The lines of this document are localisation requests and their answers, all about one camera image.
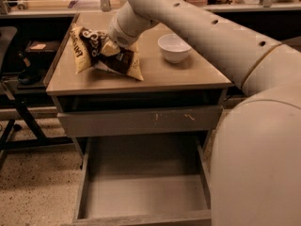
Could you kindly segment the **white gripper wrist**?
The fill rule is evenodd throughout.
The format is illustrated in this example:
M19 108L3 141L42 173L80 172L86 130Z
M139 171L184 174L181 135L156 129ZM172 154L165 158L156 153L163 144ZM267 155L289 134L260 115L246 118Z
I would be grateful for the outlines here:
M108 29L108 40L102 47L101 54L111 57L120 52L119 47L127 48L134 44L140 35L158 22L144 18L134 12L126 2L112 18Z

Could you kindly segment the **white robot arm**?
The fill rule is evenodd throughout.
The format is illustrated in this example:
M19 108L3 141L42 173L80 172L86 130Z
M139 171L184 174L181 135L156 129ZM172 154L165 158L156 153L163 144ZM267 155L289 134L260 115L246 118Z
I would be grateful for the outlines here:
M219 125L213 226L301 226L301 53L183 0L127 0L109 37L122 47L165 24L245 95Z

